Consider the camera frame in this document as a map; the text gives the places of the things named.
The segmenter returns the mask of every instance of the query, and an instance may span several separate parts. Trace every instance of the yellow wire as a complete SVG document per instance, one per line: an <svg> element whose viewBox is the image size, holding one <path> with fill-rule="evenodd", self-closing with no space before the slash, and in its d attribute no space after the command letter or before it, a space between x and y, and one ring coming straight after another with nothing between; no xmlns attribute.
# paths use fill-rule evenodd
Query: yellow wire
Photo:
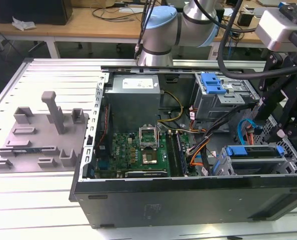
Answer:
<svg viewBox="0 0 297 240"><path fill-rule="evenodd" d="M171 95L179 104L180 106L180 112L179 112L179 115L174 117L174 118L170 118L170 119L161 119L161 120L157 120L158 122L172 122L172 121L175 121L177 119L179 119L182 114L183 114L183 105L181 104L181 102L178 100L178 98L176 96L174 96L172 93L170 93L169 91L164 91L165 93Z"/></svg>

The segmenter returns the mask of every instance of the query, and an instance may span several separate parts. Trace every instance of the gray vertical post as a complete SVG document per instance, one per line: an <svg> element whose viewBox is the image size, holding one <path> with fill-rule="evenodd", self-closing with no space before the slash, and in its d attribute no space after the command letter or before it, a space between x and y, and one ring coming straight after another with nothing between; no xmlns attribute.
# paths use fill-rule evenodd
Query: gray vertical post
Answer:
<svg viewBox="0 0 297 240"><path fill-rule="evenodd" d="M61 113L58 110L58 107L55 103L55 97L57 95L54 91L45 91L42 94L42 102L46 103L49 113L51 117L53 118L53 122L55 124L56 130L58 134L64 134L65 128L63 125L63 118L61 116Z"/></svg>

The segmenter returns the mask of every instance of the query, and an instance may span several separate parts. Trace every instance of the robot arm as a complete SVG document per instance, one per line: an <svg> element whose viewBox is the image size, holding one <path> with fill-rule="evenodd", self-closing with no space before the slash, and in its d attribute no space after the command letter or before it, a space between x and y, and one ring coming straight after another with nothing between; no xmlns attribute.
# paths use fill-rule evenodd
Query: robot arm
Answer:
<svg viewBox="0 0 297 240"><path fill-rule="evenodd" d="M198 0L203 8L216 18L215 0ZM154 7L143 36L140 66L172 66L172 46L208 46L218 27L213 24L191 0L177 13L171 6Z"/></svg>

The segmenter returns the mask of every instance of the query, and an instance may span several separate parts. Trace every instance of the wooden table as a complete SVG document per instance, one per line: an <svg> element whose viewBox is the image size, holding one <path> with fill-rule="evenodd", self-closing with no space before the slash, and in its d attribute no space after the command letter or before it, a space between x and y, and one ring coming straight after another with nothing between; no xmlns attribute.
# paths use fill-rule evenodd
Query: wooden table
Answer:
<svg viewBox="0 0 297 240"><path fill-rule="evenodd" d="M261 7L255 0L244 0L242 7ZM104 17L112 18L125 16L129 13L105 13ZM134 17L133 21L109 22L96 18L90 8L74 8L73 14L66 25L37 24L35 29L18 30L11 24L0 24L0 31L9 40L45 41L50 56L59 58L56 42L87 42L87 43L136 43L140 33L140 22ZM253 18L250 28L255 28L259 19ZM217 50L224 31L220 30L212 43L209 59L216 59ZM238 47L264 48L261 40L254 32L246 33L238 43Z"/></svg>

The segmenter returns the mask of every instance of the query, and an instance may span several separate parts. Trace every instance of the green motherboard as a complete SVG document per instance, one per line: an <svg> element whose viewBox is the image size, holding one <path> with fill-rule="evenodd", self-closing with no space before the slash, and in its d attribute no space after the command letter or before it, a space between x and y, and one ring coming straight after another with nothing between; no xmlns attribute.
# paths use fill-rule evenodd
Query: green motherboard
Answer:
<svg viewBox="0 0 297 240"><path fill-rule="evenodd" d="M158 147L140 146L140 135L136 133L115 133L113 136L112 156L109 159L107 167L101 171L102 177L114 178L114 174L130 171L163 171L167 172L167 176L171 177L169 154L172 149L168 149L167 144L168 133L158 134ZM189 137L186 133L179 135L180 147L184 154L186 149L190 147ZM145 134L142 136L142 143L151 143L155 140L154 135Z"/></svg>

